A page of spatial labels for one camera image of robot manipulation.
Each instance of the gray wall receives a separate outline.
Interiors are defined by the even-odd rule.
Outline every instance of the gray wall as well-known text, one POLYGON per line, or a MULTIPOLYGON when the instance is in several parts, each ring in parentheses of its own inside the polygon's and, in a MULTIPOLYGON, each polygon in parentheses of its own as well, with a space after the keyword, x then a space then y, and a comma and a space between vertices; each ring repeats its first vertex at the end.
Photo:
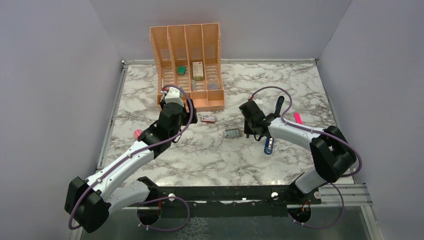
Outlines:
POLYGON ((318 62, 384 239, 423 239, 424 1, 353 0, 318 62))
POLYGON ((69 237, 68 184, 95 170, 121 62, 88 0, 0 3, 1 239, 69 237))
POLYGON ((223 59, 319 58, 351 0, 91 0, 119 56, 153 59, 149 28, 220 23, 223 59))

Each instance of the red object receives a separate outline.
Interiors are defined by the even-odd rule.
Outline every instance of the red object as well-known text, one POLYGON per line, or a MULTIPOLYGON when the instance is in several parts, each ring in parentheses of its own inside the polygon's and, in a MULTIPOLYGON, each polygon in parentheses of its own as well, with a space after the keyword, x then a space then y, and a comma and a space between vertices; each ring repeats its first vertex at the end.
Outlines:
POLYGON ((302 121, 301 115, 298 112, 294 113, 294 120, 296 120, 297 124, 304 124, 304 122, 302 121))
POLYGON ((137 129, 137 130, 135 130, 134 131, 134 138, 135 139, 138 139, 139 138, 139 136, 142 134, 142 130, 140 130, 140 129, 137 129))

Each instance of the black metal bar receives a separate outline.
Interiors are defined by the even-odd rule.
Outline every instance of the black metal bar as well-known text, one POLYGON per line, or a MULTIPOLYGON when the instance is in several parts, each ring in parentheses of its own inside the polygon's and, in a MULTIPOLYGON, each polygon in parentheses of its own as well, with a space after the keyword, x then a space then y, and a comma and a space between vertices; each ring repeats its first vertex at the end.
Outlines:
MULTIPOLYGON (((262 186, 157 186, 147 177, 139 181, 150 189, 148 200, 174 194, 188 202, 191 217, 286 217, 287 205, 303 204, 307 199, 311 204, 320 204, 314 192, 302 197, 294 197, 289 185, 262 186)), ((134 204, 132 207, 145 206, 134 204)), ((187 209, 179 200, 163 200, 160 203, 161 218, 185 218, 187 209)))

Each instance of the white marble table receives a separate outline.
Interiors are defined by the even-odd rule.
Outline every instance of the white marble table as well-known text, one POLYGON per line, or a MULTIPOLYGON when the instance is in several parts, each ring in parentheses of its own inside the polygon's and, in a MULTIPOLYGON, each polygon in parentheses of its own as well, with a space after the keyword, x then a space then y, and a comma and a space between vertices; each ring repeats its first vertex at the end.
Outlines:
MULTIPOLYGON (((263 86, 279 86, 293 97, 286 118, 294 121, 298 112, 305 125, 334 125, 333 115, 314 63, 293 64, 222 64, 225 110, 198 112, 216 115, 216 123, 192 124, 177 144, 137 170, 124 183, 147 176, 159 186, 237 186, 286 185, 313 167, 311 153, 290 142, 277 140, 272 155, 264 154, 265 139, 223 138, 225 129, 243 130, 239 106, 252 92, 263 86)), ((158 119, 156 68, 130 65, 117 117, 114 123, 106 165, 134 142, 133 132, 146 129, 158 119)), ((258 93, 265 114, 274 111, 279 95, 276 89, 258 93)), ((353 183, 352 178, 340 183, 353 183)))

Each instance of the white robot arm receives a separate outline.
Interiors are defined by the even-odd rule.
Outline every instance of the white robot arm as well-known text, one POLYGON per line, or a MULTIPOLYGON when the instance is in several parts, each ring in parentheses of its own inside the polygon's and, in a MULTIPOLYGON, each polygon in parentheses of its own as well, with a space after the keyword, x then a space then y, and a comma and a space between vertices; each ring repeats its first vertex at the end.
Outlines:
MULTIPOLYGON (((281 106, 284 98, 280 96, 279 101, 280 99, 281 106)), ((265 116, 252 99, 242 104, 239 109, 244 116, 245 134, 282 139, 311 151, 314 168, 304 172, 290 185, 294 195, 301 196, 327 182, 334 183, 356 161, 355 153, 345 144, 335 140, 347 142, 335 126, 323 129, 301 125, 281 118, 277 114, 280 110, 265 116)))
POLYGON ((171 146, 171 140, 187 128, 197 123, 193 101, 188 99, 190 112, 183 102, 183 93, 179 87, 170 87, 160 105, 159 118, 145 129, 137 141, 118 159, 101 171, 82 180, 74 178, 68 187, 65 210, 88 233, 98 229, 109 214, 134 203, 143 202, 149 195, 149 189, 141 182, 118 188, 131 174, 149 163, 171 146))

